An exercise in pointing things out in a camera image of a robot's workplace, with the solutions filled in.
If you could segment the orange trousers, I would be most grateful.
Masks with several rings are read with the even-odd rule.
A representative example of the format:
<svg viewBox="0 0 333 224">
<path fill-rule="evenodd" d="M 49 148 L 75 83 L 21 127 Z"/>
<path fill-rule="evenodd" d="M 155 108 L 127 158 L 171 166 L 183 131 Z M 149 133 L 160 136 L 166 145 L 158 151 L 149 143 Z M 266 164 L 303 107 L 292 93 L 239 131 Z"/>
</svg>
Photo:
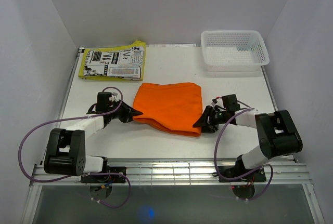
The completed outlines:
<svg viewBox="0 0 333 224">
<path fill-rule="evenodd" d="M 182 136 L 199 137 L 200 127 L 193 127 L 203 113 L 202 89 L 191 82 L 176 84 L 142 83 L 133 108 L 142 114 L 133 120 Z"/>
</svg>

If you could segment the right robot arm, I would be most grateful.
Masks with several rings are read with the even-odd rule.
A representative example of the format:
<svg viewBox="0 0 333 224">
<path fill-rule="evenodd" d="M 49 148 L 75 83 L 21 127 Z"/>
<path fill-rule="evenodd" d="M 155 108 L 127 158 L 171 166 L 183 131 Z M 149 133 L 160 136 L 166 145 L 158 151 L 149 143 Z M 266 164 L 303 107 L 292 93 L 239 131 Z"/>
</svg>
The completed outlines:
<svg viewBox="0 0 333 224">
<path fill-rule="evenodd" d="M 215 133 L 220 125 L 223 126 L 221 133 L 228 125 L 253 128 L 259 141 L 258 146 L 240 155 L 233 167 L 215 167 L 216 174 L 226 181 L 247 181 L 273 158 L 299 153 L 303 149 L 300 134 L 287 110 L 262 113 L 239 101 L 235 94 L 214 98 L 193 124 L 203 133 Z"/>
</svg>

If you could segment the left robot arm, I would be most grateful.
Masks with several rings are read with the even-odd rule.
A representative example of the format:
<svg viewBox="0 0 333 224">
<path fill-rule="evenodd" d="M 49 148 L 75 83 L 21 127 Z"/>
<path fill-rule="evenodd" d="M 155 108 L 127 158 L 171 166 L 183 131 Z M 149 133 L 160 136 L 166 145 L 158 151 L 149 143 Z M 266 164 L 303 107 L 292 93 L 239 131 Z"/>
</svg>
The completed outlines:
<svg viewBox="0 0 333 224">
<path fill-rule="evenodd" d="M 106 159 L 86 154 L 86 140 L 104 129 L 112 120 L 122 123 L 133 121 L 142 115 L 111 92 L 97 94 L 97 102 L 88 110 L 87 118 L 66 128 L 54 128 L 49 135 L 44 160 L 44 171 L 48 174 L 81 176 L 92 173 L 99 182 L 110 177 Z"/>
</svg>

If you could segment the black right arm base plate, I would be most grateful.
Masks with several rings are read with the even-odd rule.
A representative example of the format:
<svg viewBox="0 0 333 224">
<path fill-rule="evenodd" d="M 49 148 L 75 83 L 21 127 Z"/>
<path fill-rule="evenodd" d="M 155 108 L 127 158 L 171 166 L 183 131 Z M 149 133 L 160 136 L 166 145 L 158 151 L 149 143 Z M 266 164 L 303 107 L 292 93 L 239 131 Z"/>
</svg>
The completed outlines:
<svg viewBox="0 0 333 224">
<path fill-rule="evenodd" d="M 248 169 L 237 169 L 236 166 L 218 166 L 220 174 L 225 178 L 232 178 L 226 180 L 219 176 L 217 172 L 213 172 L 213 177 L 218 177 L 219 182 L 266 182 L 266 175 L 264 169 L 260 168 L 256 171 L 249 173 Z"/>
</svg>

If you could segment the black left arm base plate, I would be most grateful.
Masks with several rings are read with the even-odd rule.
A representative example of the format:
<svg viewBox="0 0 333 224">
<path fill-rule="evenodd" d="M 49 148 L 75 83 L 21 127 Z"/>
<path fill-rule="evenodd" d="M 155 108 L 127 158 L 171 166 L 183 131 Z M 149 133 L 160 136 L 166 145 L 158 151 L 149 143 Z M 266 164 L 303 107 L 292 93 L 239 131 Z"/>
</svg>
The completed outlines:
<svg viewBox="0 0 333 224">
<path fill-rule="evenodd" d="M 125 178 L 123 178 L 122 176 L 119 176 L 119 175 L 114 175 L 114 173 L 126 175 L 126 170 L 127 170 L 127 168 L 124 166 L 116 166 L 116 167 L 106 166 L 106 169 L 103 170 L 102 173 L 107 173 L 107 175 L 82 176 L 80 182 L 81 183 L 103 183 L 103 184 L 106 184 L 109 182 L 125 183 L 126 182 Z"/>
</svg>

